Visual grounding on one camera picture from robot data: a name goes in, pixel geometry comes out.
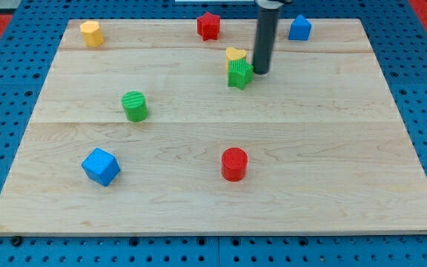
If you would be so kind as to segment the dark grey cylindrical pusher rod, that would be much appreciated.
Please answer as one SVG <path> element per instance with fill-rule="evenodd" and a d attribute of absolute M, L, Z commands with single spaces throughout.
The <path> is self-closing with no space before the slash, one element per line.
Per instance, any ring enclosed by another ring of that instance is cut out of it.
<path fill-rule="evenodd" d="M 255 74 L 266 74 L 271 66 L 272 51 L 276 37 L 281 1 L 257 0 L 259 12 L 256 21 L 256 34 L 252 65 Z"/>

